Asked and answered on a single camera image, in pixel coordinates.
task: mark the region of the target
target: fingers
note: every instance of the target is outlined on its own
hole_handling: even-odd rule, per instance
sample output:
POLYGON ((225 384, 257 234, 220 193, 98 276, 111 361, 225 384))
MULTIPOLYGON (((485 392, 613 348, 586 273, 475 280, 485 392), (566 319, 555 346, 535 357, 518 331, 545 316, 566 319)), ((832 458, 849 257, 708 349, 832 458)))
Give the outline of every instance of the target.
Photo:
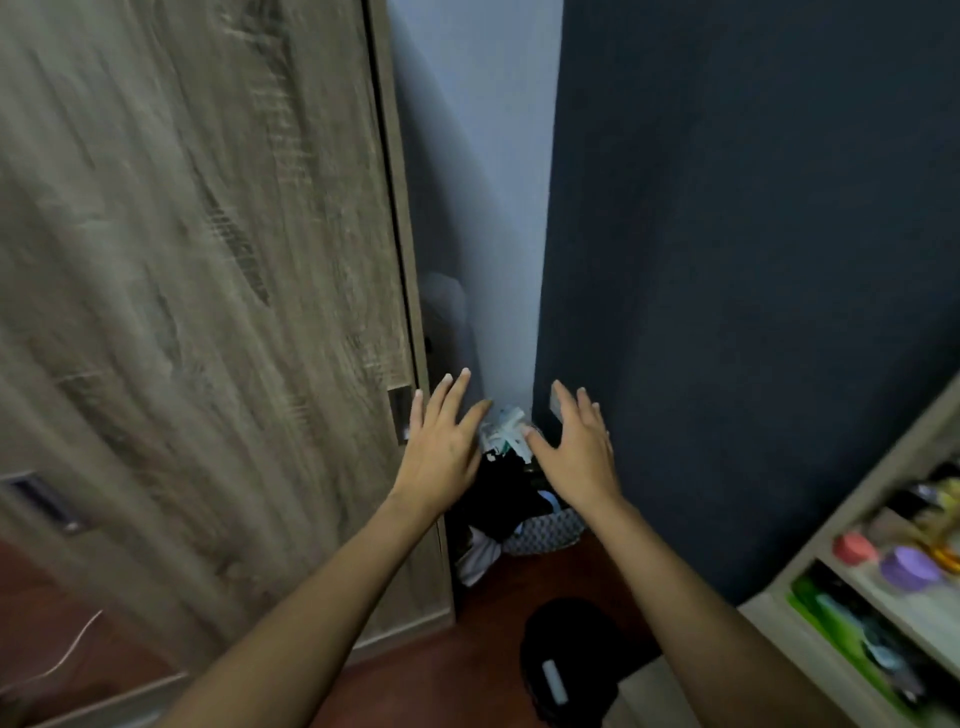
POLYGON ((600 402, 596 401, 593 403, 593 417, 596 419, 597 424, 600 425, 600 429, 607 431, 607 423, 603 420, 603 415, 600 413, 600 402))
POLYGON ((453 383, 453 376, 450 374, 444 375, 444 378, 440 380, 440 384, 437 385, 437 388, 433 390, 433 396, 430 398, 430 402, 426 405, 426 414, 423 415, 423 424, 432 425, 437 422, 437 418, 440 416, 441 407, 444 406, 444 399, 446 399, 446 393, 450 391, 450 385, 453 383))
POLYGON ((468 434, 470 438, 476 437, 477 429, 479 429, 480 423, 483 422, 487 413, 490 412, 492 404, 493 400, 482 400, 467 410, 464 419, 460 421, 460 427, 463 428, 464 432, 468 434))
POLYGON ((580 419, 580 408, 577 401, 573 399, 570 390, 563 386, 559 379, 553 383, 553 391, 557 393, 557 400, 560 402, 560 413, 564 416, 564 423, 568 418, 580 419))
POLYGON ((464 393, 467 385, 470 383, 470 370, 464 367, 460 376, 453 382, 450 391, 446 394, 444 404, 440 408, 440 416, 448 422, 454 422, 457 419, 457 412, 460 411, 460 403, 464 400, 464 393))
POLYGON ((524 425, 520 431, 523 433, 523 439, 526 440, 527 445, 530 446, 530 451, 534 453, 534 457, 540 462, 540 467, 546 468, 545 463, 549 461, 550 457, 556 451, 550 447, 550 444, 543 439, 543 435, 537 432, 534 427, 524 425))
POLYGON ((584 425, 596 424, 596 418, 593 416, 593 402, 590 401, 590 395, 583 387, 577 390, 577 407, 580 409, 580 420, 584 425))
POLYGON ((414 392, 414 403, 410 406, 410 437, 413 437, 423 427, 423 390, 414 392))

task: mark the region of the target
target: white cable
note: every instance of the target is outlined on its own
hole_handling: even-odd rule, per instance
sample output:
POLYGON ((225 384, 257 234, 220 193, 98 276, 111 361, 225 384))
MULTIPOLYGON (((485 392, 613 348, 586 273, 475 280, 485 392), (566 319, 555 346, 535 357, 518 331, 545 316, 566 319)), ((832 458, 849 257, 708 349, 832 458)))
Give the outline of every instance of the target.
POLYGON ((34 683, 37 680, 42 680, 45 677, 50 677, 50 675, 52 675, 54 672, 56 672, 61 667, 63 667, 63 664, 70 659, 70 655, 72 655, 74 650, 77 649, 77 645, 80 644, 80 640, 84 638, 84 635, 86 634, 86 630, 88 630, 93 625, 93 622, 95 622, 103 613, 104 613, 104 610, 101 609, 99 612, 97 612, 97 614, 95 614, 93 617, 91 617, 87 621, 87 623, 84 625, 84 628, 80 630, 80 632, 77 634, 77 637, 74 638, 73 643, 64 653, 63 657, 61 657, 53 667, 48 669, 46 672, 41 672, 39 675, 28 677, 26 680, 19 680, 15 683, 10 683, 9 685, 5 685, 3 688, 0 688, 0 695, 6 695, 8 692, 16 690, 17 688, 22 688, 23 686, 29 685, 30 683, 34 683))

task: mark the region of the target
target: recessed handle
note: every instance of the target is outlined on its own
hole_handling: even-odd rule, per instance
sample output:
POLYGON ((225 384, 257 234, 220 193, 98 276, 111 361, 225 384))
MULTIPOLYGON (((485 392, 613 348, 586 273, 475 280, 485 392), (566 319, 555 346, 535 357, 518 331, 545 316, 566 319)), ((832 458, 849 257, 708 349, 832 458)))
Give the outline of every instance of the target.
POLYGON ((414 403, 414 388, 409 384, 387 390, 390 399, 390 411, 394 416, 396 443, 406 445, 410 439, 410 407, 414 403))
POLYGON ((37 473, 18 473, 2 479, 3 486, 14 491, 68 536, 85 531, 87 523, 65 497, 37 473))

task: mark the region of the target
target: hand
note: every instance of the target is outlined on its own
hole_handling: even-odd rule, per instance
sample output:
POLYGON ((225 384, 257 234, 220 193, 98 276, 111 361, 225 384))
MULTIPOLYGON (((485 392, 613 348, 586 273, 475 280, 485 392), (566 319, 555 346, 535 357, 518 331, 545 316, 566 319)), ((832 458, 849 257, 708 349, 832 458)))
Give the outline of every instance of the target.
POLYGON ((492 403, 477 402, 457 425, 469 381, 469 369, 464 369, 456 382, 446 375, 426 411, 419 389, 410 409, 410 439, 391 496, 425 509, 431 522, 464 494, 480 466, 477 428, 492 403))
POLYGON ((543 474, 554 490, 584 518, 598 505, 621 498, 620 482, 613 466, 610 433, 591 402, 587 390, 577 390, 577 399, 559 381, 553 383, 564 416, 564 436, 551 448, 532 427, 523 435, 537 456, 543 474))

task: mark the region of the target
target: forearm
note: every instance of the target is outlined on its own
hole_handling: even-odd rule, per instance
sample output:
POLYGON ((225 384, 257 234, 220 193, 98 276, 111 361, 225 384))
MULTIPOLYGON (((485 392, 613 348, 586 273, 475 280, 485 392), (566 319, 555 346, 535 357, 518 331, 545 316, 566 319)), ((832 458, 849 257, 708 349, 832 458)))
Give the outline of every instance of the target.
POLYGON ((300 728, 434 518, 389 497, 370 522, 201 677, 162 728, 300 728))
POLYGON ((705 726, 851 726, 622 499, 585 518, 623 573, 705 726))

